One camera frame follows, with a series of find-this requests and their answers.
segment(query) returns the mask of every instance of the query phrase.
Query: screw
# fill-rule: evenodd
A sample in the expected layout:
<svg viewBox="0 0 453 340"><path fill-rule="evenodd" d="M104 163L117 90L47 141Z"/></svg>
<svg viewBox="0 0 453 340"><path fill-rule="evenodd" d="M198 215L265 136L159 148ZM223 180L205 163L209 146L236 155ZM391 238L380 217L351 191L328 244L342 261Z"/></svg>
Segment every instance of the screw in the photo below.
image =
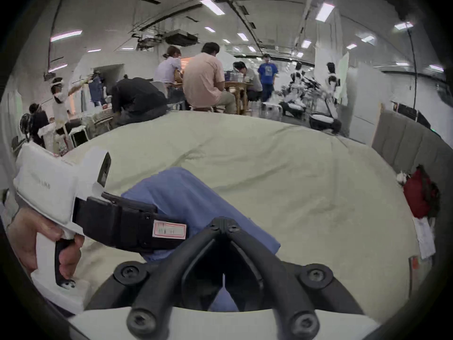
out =
<svg viewBox="0 0 453 340"><path fill-rule="evenodd" d="M139 274L139 270L137 267L127 266L127 267L123 268L123 270L121 271L121 274L123 275L123 277L126 277L126 278L134 278L134 277L137 277L137 275Z"/></svg>
<svg viewBox="0 0 453 340"><path fill-rule="evenodd" d="M297 316L292 325L291 332L296 336L307 335L316 329L318 319L313 314L301 314Z"/></svg>
<svg viewBox="0 0 453 340"><path fill-rule="evenodd" d="M320 269L313 269L309 272L309 279L314 282L320 282L324 280L324 272Z"/></svg>
<svg viewBox="0 0 453 340"><path fill-rule="evenodd" d="M131 330L144 334L156 330L157 322L152 313L145 310L133 310L128 316L128 326Z"/></svg>

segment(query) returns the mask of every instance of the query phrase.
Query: person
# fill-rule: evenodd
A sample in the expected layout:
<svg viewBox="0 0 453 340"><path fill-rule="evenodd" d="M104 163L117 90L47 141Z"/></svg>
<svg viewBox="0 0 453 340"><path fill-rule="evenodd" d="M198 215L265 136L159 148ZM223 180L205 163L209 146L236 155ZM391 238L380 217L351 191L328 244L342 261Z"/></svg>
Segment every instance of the person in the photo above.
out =
<svg viewBox="0 0 453 340"><path fill-rule="evenodd" d="M248 69L243 61L234 62L233 69L242 73L244 77L248 77L249 82L253 82L253 86L247 88L247 99L248 101L257 101L263 91L263 86L258 75L252 69Z"/></svg>
<svg viewBox="0 0 453 340"><path fill-rule="evenodd" d="M225 106L225 113L235 114L235 97L224 91L223 65L216 58L219 51L217 43L207 42L201 53L190 59L184 70L184 94L194 108Z"/></svg>
<svg viewBox="0 0 453 340"><path fill-rule="evenodd" d="M73 93L77 92L79 89L83 87L84 83L87 83L88 79L82 82L82 84L78 86L72 87L67 94L63 93L64 81L61 77L56 77L52 80L50 86L50 92L52 92L54 96L54 118L55 118L55 132L59 135L64 135L64 128L65 126L67 133L70 133L71 129L77 126L80 126L80 122L73 122L71 124L68 123L69 117L67 115L67 107L66 107L66 99Z"/></svg>
<svg viewBox="0 0 453 340"><path fill-rule="evenodd" d="M165 60L159 64L154 74L154 81L161 81L167 89L168 103L178 103L185 101L184 92L181 89L173 87L173 84L182 83L181 75L181 51L173 45L167 49L163 55Z"/></svg>
<svg viewBox="0 0 453 340"><path fill-rule="evenodd" d="M263 55L264 63L258 68L260 74L260 81L263 85L263 94L261 95L261 101L266 102L274 91L275 75L279 72L277 66L270 63L270 55Z"/></svg>
<svg viewBox="0 0 453 340"><path fill-rule="evenodd" d="M31 118L30 135L33 142L44 147L44 140L38 136L38 131L49 124L46 111L42 110L42 107L37 103L32 103L29 107Z"/></svg>
<svg viewBox="0 0 453 340"><path fill-rule="evenodd" d="M112 88L112 111L118 126L149 121L167 112L167 99L146 79L124 78Z"/></svg>
<svg viewBox="0 0 453 340"><path fill-rule="evenodd" d="M168 87L175 81L182 83L181 78L181 51L173 45L170 45L167 49L167 53L163 55L165 60L159 64L154 74L154 81L161 81Z"/></svg>
<svg viewBox="0 0 453 340"><path fill-rule="evenodd" d="M38 268L36 262L36 234L41 233L52 241L63 236L63 230L51 220L30 208L21 208L7 229L9 243L28 274ZM60 252L59 270L64 278L70 279L81 258L80 248L85 238L79 234L74 242Z"/></svg>

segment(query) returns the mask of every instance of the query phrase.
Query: white shirt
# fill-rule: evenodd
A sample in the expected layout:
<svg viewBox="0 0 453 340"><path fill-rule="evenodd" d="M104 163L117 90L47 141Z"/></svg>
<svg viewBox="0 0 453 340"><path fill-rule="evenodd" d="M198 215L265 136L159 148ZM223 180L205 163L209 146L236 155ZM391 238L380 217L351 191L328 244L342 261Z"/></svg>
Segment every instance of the white shirt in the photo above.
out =
<svg viewBox="0 0 453 340"><path fill-rule="evenodd" d="M175 69L178 71L181 70L181 60L179 58L168 57L157 66L154 80L164 83L173 83Z"/></svg>
<svg viewBox="0 0 453 340"><path fill-rule="evenodd" d="M53 109L54 109L54 118L55 118L55 128L58 130L59 128L62 128L63 125L69 121L69 117L67 115L67 107L66 107L66 100L63 101L63 103L57 103L54 99L53 103Z"/></svg>

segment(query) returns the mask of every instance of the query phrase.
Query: man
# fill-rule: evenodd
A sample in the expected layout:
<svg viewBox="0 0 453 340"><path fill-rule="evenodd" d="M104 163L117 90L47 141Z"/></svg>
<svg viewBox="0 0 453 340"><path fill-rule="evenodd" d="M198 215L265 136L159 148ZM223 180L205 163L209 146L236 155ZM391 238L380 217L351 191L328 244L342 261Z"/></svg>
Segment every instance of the man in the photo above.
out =
<svg viewBox="0 0 453 340"><path fill-rule="evenodd" d="M223 66L216 58L219 51L217 43L207 42L201 53L190 59L184 70L184 94L194 108L225 106L225 113L235 114L235 97L224 91Z"/></svg>
<svg viewBox="0 0 453 340"><path fill-rule="evenodd" d="M47 114L37 103L32 103L29 107L29 111L32 115L30 135L33 142L44 147L44 140L38 136L38 131L40 128L43 128L49 124Z"/></svg>
<svg viewBox="0 0 453 340"><path fill-rule="evenodd" d="M260 81L263 85L261 101L266 102L274 90L275 75L279 72L279 70L275 64L269 63L269 54L264 54L263 59L264 63L258 68L258 73L260 74Z"/></svg>
<svg viewBox="0 0 453 340"><path fill-rule="evenodd" d="M64 135L64 128L66 128L66 133L69 133L72 128L81 125L81 122L72 122L69 123L69 117L67 115L67 107L66 107L66 99L79 89L83 87L84 83L87 83L88 79L82 82L82 84L78 86L72 87L69 92L66 94L63 92L64 81L61 77L56 77L53 79L50 92L54 95L54 102L53 102L53 109L54 109L54 117L55 117L55 132L59 135Z"/></svg>
<svg viewBox="0 0 453 340"><path fill-rule="evenodd" d="M167 112L167 99L146 79L124 78L112 88L112 111L118 126L149 121Z"/></svg>
<svg viewBox="0 0 453 340"><path fill-rule="evenodd" d="M248 77L249 82L253 82L253 86L247 88L247 99L250 102L257 101L261 97L263 91L260 78L252 69L248 69L243 61L234 62L233 69Z"/></svg>

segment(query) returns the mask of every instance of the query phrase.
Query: backpack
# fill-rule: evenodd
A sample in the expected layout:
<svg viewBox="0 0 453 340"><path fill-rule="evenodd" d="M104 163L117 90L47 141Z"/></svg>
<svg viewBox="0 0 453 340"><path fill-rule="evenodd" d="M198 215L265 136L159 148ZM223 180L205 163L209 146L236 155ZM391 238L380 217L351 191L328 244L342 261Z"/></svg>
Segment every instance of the backpack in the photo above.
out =
<svg viewBox="0 0 453 340"><path fill-rule="evenodd" d="M417 166L415 173L407 179L403 192L414 217L437 216L440 205L439 189L431 181L423 165Z"/></svg>

